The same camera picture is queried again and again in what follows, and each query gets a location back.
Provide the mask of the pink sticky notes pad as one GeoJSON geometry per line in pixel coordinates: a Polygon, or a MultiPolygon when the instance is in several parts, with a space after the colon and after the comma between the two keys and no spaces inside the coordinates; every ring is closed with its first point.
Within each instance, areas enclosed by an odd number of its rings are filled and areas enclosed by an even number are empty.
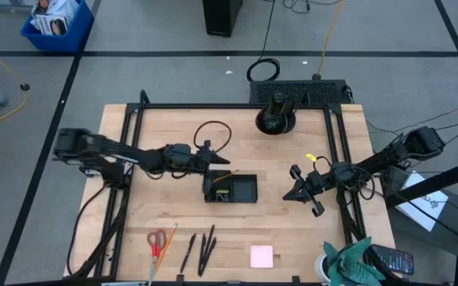
{"type": "Polygon", "coordinates": [[[274,251],[271,245],[252,245],[250,247],[250,267],[253,269],[272,269],[274,251]]]}

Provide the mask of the black perforated equipment box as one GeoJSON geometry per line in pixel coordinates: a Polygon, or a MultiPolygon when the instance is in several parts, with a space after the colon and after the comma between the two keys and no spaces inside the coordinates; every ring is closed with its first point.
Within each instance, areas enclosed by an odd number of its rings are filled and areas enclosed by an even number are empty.
{"type": "Polygon", "coordinates": [[[250,103],[268,103],[279,92],[302,99],[304,105],[353,103],[351,88],[342,79],[256,81],[250,84],[250,103]]]}

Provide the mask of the green plant in white pot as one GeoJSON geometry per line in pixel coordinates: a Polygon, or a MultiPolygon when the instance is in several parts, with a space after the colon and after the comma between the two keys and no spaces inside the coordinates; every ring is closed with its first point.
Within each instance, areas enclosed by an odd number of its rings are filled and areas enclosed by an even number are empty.
{"type": "Polygon", "coordinates": [[[370,246],[371,237],[346,245],[341,250],[324,242],[324,252],[314,262],[316,275],[329,286],[382,286],[385,276],[375,267],[361,262],[370,246]]]}

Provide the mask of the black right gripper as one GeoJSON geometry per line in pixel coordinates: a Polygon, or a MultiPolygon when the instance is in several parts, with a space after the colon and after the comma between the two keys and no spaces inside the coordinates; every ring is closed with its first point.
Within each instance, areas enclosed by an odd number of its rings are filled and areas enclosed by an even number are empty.
{"type": "Polygon", "coordinates": [[[321,216],[324,213],[324,207],[320,201],[316,200],[315,196],[336,186],[331,174],[327,172],[321,175],[318,171],[312,171],[303,178],[297,164],[291,166],[289,174],[295,183],[293,188],[283,196],[283,199],[285,201],[311,203],[313,215],[315,217],[321,216]]]}

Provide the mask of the black computer tower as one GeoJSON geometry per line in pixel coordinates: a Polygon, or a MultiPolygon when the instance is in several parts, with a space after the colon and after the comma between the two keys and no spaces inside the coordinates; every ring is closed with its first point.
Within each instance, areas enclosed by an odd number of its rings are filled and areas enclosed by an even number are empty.
{"type": "Polygon", "coordinates": [[[202,0],[208,35],[230,37],[243,0],[202,0]]]}

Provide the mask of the black pen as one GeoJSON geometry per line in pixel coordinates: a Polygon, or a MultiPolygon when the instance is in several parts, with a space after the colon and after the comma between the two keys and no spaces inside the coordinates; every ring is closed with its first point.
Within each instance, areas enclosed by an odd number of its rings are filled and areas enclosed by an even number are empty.
{"type": "Polygon", "coordinates": [[[203,234],[202,239],[201,239],[201,245],[200,245],[200,257],[199,257],[199,262],[198,262],[198,267],[197,267],[198,277],[202,276],[202,268],[204,265],[204,253],[206,249],[206,244],[207,244],[206,234],[203,234]]]}
{"type": "Polygon", "coordinates": [[[213,234],[214,234],[214,230],[215,230],[215,226],[212,225],[211,229],[210,229],[210,232],[209,232],[209,235],[208,235],[208,239],[207,239],[207,244],[206,244],[206,249],[205,249],[205,253],[204,253],[204,256],[205,254],[208,253],[208,248],[209,248],[209,245],[211,244],[211,242],[213,241],[213,234]]]}
{"type": "Polygon", "coordinates": [[[215,237],[215,238],[213,238],[213,241],[209,245],[208,253],[205,254],[204,262],[203,262],[202,267],[200,269],[200,276],[203,276],[204,271],[207,268],[207,265],[208,265],[208,262],[209,262],[209,258],[210,258],[211,254],[212,254],[213,249],[215,248],[216,242],[217,242],[217,238],[215,237]]]}
{"type": "Polygon", "coordinates": [[[180,274],[183,273],[183,271],[184,271],[184,269],[186,267],[186,264],[188,262],[188,258],[189,258],[189,255],[190,255],[191,251],[192,251],[192,247],[193,247],[193,244],[194,244],[195,240],[196,240],[196,233],[194,233],[191,236],[190,240],[189,240],[188,248],[187,248],[186,254],[184,256],[184,260],[182,261],[182,264],[181,264],[181,267],[180,267],[180,274]]]}

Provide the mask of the white paper sheet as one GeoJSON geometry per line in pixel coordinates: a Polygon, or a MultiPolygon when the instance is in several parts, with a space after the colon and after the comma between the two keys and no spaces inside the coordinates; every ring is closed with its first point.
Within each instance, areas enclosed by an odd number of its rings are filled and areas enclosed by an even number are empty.
{"type": "Polygon", "coordinates": [[[395,208],[406,217],[412,219],[428,232],[433,230],[444,209],[448,196],[442,191],[435,191],[420,198],[413,199],[408,203],[401,203],[395,208]]]}

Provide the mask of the red handled scissors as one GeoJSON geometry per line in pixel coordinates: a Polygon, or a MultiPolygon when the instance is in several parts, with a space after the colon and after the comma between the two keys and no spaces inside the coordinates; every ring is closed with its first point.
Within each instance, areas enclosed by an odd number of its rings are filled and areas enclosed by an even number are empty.
{"type": "Polygon", "coordinates": [[[149,280],[148,280],[148,286],[151,286],[153,283],[154,275],[157,270],[158,259],[166,243],[166,235],[163,229],[158,229],[158,230],[155,230],[154,232],[148,233],[147,242],[151,248],[151,254],[152,254],[152,263],[149,268],[149,280]]]}

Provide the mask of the black metal beam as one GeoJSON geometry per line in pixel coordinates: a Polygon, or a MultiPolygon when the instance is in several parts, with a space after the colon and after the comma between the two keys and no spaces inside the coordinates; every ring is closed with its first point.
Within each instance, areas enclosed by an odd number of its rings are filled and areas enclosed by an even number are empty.
{"type": "Polygon", "coordinates": [[[396,207],[399,204],[439,191],[453,184],[458,184],[458,166],[421,181],[418,184],[414,184],[411,187],[388,195],[385,199],[386,207],[396,207]]]}

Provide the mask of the orange pencil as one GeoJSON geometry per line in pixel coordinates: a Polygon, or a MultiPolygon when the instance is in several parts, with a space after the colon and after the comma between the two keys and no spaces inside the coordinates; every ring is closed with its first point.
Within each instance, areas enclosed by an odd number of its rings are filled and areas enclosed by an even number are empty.
{"type": "Polygon", "coordinates": [[[226,174],[226,175],[224,175],[224,176],[221,176],[221,177],[218,177],[218,178],[213,179],[213,180],[212,180],[212,183],[217,183],[217,182],[219,182],[219,181],[221,181],[221,180],[224,180],[224,179],[226,179],[226,178],[228,178],[228,177],[230,177],[230,176],[233,176],[233,175],[234,175],[235,173],[237,173],[237,172],[239,172],[239,169],[235,169],[235,170],[233,170],[233,171],[230,171],[228,174],[226,174]]]}
{"type": "Polygon", "coordinates": [[[168,238],[166,240],[165,246],[161,251],[161,255],[160,255],[160,257],[159,257],[159,259],[157,261],[157,266],[156,266],[155,272],[158,272],[158,269],[160,268],[161,263],[165,258],[166,252],[167,252],[167,250],[168,250],[168,248],[169,248],[169,246],[170,246],[170,244],[171,244],[171,242],[173,240],[173,235],[175,234],[176,229],[177,229],[177,223],[174,223],[173,228],[172,228],[171,232],[169,233],[169,236],[168,236],[168,238]]]}

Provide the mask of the black mesh desk organizer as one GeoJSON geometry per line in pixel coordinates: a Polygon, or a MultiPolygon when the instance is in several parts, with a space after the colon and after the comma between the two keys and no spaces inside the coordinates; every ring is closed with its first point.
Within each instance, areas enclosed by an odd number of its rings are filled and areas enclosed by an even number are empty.
{"type": "Polygon", "coordinates": [[[212,180],[228,174],[228,170],[211,170],[203,177],[202,191],[206,203],[256,203],[258,201],[257,176],[237,174],[217,183],[212,180]],[[229,201],[216,201],[218,189],[229,189],[229,201]]]}

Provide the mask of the blue plastic bin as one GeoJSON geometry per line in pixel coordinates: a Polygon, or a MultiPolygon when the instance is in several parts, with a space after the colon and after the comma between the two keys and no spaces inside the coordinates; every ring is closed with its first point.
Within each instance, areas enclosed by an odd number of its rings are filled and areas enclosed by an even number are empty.
{"type": "Polygon", "coordinates": [[[68,31],[63,36],[42,35],[31,26],[31,15],[21,29],[21,35],[26,37],[35,48],[46,52],[76,52],[90,28],[94,17],[85,0],[76,0],[80,6],[72,19],[68,31]]]}

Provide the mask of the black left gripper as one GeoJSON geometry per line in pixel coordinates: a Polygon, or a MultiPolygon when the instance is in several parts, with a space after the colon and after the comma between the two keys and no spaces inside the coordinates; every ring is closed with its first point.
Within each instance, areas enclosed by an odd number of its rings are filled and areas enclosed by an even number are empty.
{"type": "Polygon", "coordinates": [[[201,147],[195,153],[186,144],[166,145],[164,149],[164,170],[167,172],[204,174],[210,164],[230,163],[206,147],[201,147]]]}

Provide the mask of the black smartphone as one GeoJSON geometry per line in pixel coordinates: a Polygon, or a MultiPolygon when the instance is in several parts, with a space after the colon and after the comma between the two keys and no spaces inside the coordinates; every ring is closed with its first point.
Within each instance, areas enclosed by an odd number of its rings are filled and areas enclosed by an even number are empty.
{"type": "Polygon", "coordinates": [[[413,255],[401,250],[391,249],[382,245],[371,245],[380,260],[393,272],[414,274],[413,255]]]}

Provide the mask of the white printed packages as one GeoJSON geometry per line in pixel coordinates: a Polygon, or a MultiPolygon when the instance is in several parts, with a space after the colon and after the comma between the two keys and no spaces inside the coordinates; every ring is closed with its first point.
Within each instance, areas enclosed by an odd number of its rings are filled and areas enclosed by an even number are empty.
{"type": "Polygon", "coordinates": [[[37,0],[30,24],[42,35],[63,36],[80,4],[76,0],[37,0]]]}

